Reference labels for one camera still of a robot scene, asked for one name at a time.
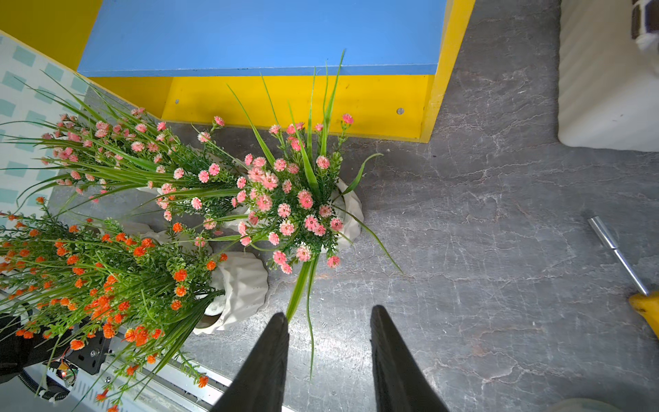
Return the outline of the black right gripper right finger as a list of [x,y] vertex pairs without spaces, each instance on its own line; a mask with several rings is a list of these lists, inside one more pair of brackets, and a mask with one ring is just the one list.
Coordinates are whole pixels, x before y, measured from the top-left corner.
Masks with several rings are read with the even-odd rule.
[[378,411],[446,411],[429,385],[391,316],[372,309],[372,375]]

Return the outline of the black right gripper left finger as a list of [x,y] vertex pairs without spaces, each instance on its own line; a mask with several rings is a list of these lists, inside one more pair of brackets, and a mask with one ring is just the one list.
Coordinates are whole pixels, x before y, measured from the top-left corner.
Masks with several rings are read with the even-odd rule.
[[273,315],[213,411],[281,411],[289,348],[288,320]]

